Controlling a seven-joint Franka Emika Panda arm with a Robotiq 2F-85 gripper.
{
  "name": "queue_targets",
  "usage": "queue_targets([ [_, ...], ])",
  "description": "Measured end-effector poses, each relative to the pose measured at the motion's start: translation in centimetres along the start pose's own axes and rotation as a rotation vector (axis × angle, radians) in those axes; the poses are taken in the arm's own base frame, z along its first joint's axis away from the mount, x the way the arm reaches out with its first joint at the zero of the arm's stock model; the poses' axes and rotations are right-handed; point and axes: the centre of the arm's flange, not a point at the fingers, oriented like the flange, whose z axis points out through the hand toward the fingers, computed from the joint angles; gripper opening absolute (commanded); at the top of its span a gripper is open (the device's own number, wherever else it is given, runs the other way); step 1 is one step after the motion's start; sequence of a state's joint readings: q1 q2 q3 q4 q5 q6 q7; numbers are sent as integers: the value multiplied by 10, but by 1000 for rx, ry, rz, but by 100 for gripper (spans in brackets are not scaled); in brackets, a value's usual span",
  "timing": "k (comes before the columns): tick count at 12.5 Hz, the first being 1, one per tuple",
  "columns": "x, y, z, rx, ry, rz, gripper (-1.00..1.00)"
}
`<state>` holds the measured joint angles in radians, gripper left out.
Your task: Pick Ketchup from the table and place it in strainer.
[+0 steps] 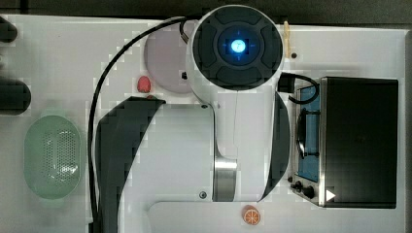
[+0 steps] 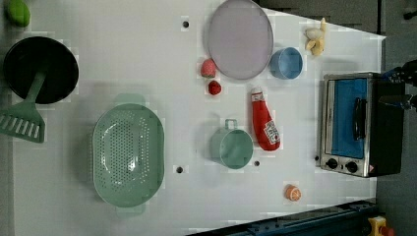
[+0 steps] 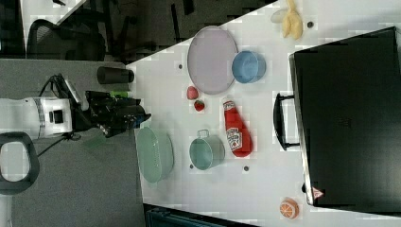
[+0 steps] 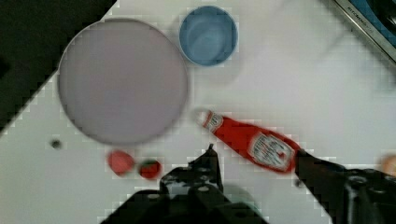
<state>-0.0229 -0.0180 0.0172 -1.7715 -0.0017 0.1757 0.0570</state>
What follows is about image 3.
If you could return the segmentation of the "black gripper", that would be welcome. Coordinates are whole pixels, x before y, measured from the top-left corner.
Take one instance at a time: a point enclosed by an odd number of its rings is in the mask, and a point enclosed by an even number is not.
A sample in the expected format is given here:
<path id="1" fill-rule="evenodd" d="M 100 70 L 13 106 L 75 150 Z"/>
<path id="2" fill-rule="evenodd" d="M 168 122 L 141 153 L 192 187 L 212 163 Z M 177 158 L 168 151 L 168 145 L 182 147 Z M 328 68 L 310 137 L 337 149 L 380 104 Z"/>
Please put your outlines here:
<path id="1" fill-rule="evenodd" d="M 88 131 L 98 128 L 106 138 L 128 130 L 138 129 L 150 119 L 140 105 L 141 100 L 131 97 L 111 96 L 109 93 L 86 91 L 87 110 L 73 108 L 73 131 Z"/>

